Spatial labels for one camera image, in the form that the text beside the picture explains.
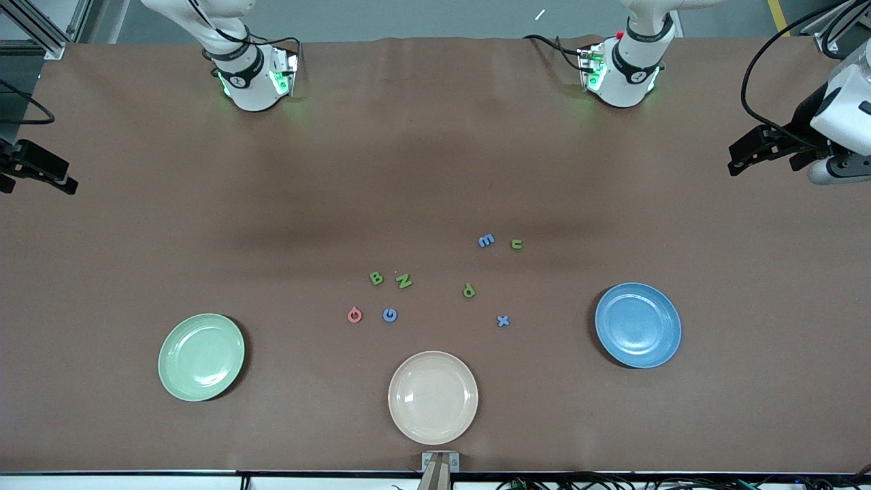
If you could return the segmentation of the yellow floor tape strip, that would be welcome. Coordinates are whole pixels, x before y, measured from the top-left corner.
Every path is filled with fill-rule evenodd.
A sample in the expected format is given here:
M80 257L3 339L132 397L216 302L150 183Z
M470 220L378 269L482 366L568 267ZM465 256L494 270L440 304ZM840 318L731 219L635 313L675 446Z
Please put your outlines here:
M766 0L766 5L768 6L772 22L774 22L777 31L786 30L784 36L789 37L789 28L787 28L788 22L780 0Z

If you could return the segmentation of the blue plate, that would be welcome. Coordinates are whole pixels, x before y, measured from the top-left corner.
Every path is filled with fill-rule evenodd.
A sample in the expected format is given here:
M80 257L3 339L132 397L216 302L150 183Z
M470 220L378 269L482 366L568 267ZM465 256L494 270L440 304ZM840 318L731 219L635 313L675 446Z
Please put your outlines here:
M667 295L646 283L619 283L604 291L593 319L604 350L632 369L665 365L683 339L677 308Z

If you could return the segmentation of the light green plate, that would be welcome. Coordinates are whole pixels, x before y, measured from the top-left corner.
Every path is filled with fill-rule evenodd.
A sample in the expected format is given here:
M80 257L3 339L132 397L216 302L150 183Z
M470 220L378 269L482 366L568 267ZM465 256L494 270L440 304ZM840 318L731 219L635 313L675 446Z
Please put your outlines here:
M242 329L224 314L196 314L165 338L157 360L164 389L184 402L205 402L231 388L246 362Z

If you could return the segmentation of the brown table mat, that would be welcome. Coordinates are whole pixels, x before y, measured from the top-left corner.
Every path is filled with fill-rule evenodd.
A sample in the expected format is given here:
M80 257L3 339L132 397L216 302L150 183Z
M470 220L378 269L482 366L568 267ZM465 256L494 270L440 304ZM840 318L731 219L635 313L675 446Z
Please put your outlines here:
M194 46L68 47L35 87L56 121L20 135L78 192L0 195L0 470L405 470L388 384L427 350L478 382L447 446L470 471L871 464L871 184L729 176L762 43L678 38L630 110L529 40L308 44L261 114ZM665 365L596 336L625 282L678 310ZM246 362L184 402L157 360L203 313Z

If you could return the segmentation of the beige plate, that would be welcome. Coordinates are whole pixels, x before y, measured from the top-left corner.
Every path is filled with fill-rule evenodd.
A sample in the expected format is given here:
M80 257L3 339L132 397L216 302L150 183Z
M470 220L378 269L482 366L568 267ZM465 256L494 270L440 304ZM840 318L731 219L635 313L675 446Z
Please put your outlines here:
M444 351L423 351L395 370L388 388L396 428L418 444L441 446L469 429L476 418L479 390L469 366Z

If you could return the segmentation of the aluminium frame extrusion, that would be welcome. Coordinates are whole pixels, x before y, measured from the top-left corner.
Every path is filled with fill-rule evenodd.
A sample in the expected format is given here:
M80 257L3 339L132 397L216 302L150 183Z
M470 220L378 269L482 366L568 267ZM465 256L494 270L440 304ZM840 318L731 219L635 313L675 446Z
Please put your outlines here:
M802 30L799 31L800 36L812 36L817 32L824 31L825 28L836 19L837 15L843 12L850 3L851 0L846 0L845 2L840 2L827 7L821 15L802 26Z
M69 5L73 6L73 10L65 33L72 42L78 42L82 39L94 3L95 0L69 0Z
M46 60L60 60L69 40L31 0L0 0L0 10L45 53Z

